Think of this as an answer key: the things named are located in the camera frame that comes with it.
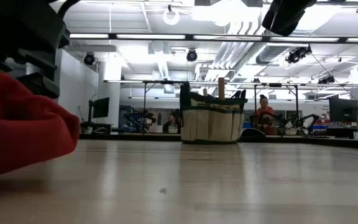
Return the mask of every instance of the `pipe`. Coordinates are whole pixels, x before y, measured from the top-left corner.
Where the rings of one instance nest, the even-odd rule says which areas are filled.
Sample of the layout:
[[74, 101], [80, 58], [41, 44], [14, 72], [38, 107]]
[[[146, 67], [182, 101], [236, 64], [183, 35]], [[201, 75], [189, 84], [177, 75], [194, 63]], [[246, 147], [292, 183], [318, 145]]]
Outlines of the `pipe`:
[[152, 27], [150, 25], [150, 21], [149, 21], [149, 18], [147, 17], [147, 13], [146, 13], [146, 10], [145, 10], [145, 7], [144, 7], [144, 3], [141, 2], [140, 3], [140, 7], [142, 8], [142, 12], [143, 12], [143, 16], [144, 16], [144, 19], [146, 21], [146, 25], [147, 25], [147, 29], [149, 30], [150, 33], [152, 33]]

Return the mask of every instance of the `woman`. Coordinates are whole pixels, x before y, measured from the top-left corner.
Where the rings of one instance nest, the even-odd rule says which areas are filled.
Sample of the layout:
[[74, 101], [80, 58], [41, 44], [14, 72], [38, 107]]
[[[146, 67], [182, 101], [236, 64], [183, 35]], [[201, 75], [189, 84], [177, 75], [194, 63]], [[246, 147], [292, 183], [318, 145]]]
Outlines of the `woman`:
[[[269, 107], [269, 101], [267, 100], [267, 97], [265, 95], [261, 95], [260, 96], [260, 108], [256, 111], [256, 122], [258, 125], [262, 125], [263, 126], [263, 132], [266, 135], [275, 135], [276, 134], [276, 128], [274, 127], [274, 123], [275, 120], [273, 117], [271, 117], [268, 114], [264, 114], [264, 113], [270, 113], [270, 114], [274, 114], [274, 110], [273, 108]], [[263, 116], [263, 120], [267, 121], [266, 123], [263, 122], [262, 124], [259, 124], [259, 121], [261, 119], [260, 115]]]

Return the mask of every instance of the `person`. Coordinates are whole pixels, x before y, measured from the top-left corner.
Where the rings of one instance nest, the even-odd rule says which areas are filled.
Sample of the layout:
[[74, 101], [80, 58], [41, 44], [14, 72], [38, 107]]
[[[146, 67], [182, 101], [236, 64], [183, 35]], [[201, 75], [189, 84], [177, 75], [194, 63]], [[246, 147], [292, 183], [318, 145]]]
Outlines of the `person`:
[[177, 126], [178, 131], [177, 133], [180, 134], [180, 119], [179, 119], [179, 110], [176, 109], [172, 111], [170, 116], [168, 117], [168, 121], [162, 126], [163, 133], [169, 133], [169, 126], [174, 124]]
[[270, 114], [274, 114], [274, 110], [273, 108], [269, 107], [269, 101], [267, 99], [267, 97], [265, 95], [261, 95], [260, 96], [260, 108], [257, 110], [256, 112], [256, 122], [258, 124], [258, 126], [261, 126], [262, 131], [266, 134], [266, 135], [275, 135], [276, 134], [276, 129], [274, 127], [274, 123], [275, 120], [272, 116], [268, 115], [268, 114], [263, 114], [263, 113], [270, 113]]

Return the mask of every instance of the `black equipment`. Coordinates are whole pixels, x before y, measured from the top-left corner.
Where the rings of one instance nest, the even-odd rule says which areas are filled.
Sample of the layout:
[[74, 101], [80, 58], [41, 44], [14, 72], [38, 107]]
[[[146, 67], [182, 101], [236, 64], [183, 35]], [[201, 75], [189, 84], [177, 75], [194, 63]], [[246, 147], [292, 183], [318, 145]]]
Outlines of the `black equipment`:
[[305, 58], [306, 55], [311, 54], [311, 47], [298, 47], [296, 50], [290, 51], [289, 56], [285, 59], [288, 63], [298, 63], [301, 59]]
[[110, 134], [110, 124], [92, 123], [92, 118], [105, 118], [109, 116], [109, 98], [89, 100], [88, 121], [81, 123], [81, 127], [92, 128], [92, 134]]
[[316, 2], [317, 0], [274, 0], [262, 25], [273, 33], [288, 36], [296, 29], [305, 9]]
[[[291, 121], [291, 127], [292, 128], [297, 128], [299, 129], [298, 131], [298, 134], [302, 134], [302, 135], [306, 135], [304, 129], [306, 129], [308, 131], [308, 134], [307, 135], [314, 135], [314, 131], [313, 131], [313, 126], [314, 124], [316, 123], [317, 120], [320, 119], [320, 117], [318, 115], [315, 115], [315, 114], [310, 114], [308, 116], [304, 116], [302, 118], [299, 118], [297, 116], [294, 116], [294, 117], [291, 117], [291, 118], [288, 118], [288, 119], [285, 119], [284, 118], [284, 115], [280, 114], [280, 115], [274, 115], [274, 114], [271, 114], [271, 113], [268, 113], [268, 112], [263, 112], [260, 114], [260, 117], [259, 117], [259, 124], [267, 124], [267, 125], [271, 125], [272, 123], [270, 122], [270, 120], [268, 119], [264, 119], [264, 115], [265, 114], [268, 114], [270, 115], [271, 117], [273, 117], [277, 123], [278, 123], [278, 128], [281, 128], [281, 129], [285, 129], [286, 125]], [[304, 127], [303, 124], [305, 123], [305, 121], [308, 119], [308, 118], [313, 118], [312, 122], [309, 124], [309, 126], [307, 127]]]
[[84, 58], [84, 63], [85, 65], [94, 65], [96, 64], [96, 62], [98, 62], [98, 59], [96, 59], [94, 57], [94, 53], [93, 52], [88, 52], [86, 53], [86, 56]]
[[196, 50], [190, 49], [189, 52], [187, 53], [186, 59], [188, 62], [195, 62], [197, 60]]
[[329, 99], [331, 122], [357, 122], [358, 103], [356, 100]]
[[94, 108], [93, 118], [105, 118], [109, 116], [109, 102], [110, 98], [108, 97], [95, 100], [94, 102], [89, 101], [89, 111], [91, 111], [91, 106]]
[[150, 119], [152, 121], [151, 125], [153, 125], [157, 121], [155, 118], [153, 118], [153, 116], [154, 114], [148, 113], [147, 110], [143, 110], [143, 112], [125, 114], [124, 118], [135, 126], [137, 133], [148, 133], [149, 130], [144, 126], [143, 120]]
[[334, 82], [335, 82], [334, 76], [330, 75], [327, 78], [319, 79], [317, 84], [328, 84], [328, 83], [334, 83]]
[[70, 32], [63, 21], [67, 10], [79, 0], [65, 1], [56, 13], [50, 6], [56, 0], [0, 0], [0, 71], [12, 68], [5, 61], [27, 62], [41, 72], [21, 79], [35, 94], [59, 96], [54, 84], [55, 53], [70, 43]]

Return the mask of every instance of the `red shirt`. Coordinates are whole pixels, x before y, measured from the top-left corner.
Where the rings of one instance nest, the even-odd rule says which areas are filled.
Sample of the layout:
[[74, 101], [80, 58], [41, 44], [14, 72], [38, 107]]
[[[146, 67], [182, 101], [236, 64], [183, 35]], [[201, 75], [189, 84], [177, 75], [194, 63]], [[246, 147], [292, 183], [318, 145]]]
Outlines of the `red shirt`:
[[[266, 109], [262, 109], [262, 108], [259, 108], [257, 111], [256, 111], [256, 117], [257, 117], [257, 122], [259, 122], [259, 116], [261, 113], [264, 113], [264, 112], [268, 112], [268, 113], [271, 113], [271, 114], [274, 114], [274, 110], [273, 108], [271, 107], [267, 107]], [[275, 135], [276, 134], [276, 128], [264, 128], [264, 133], [267, 134], [267, 135]]]

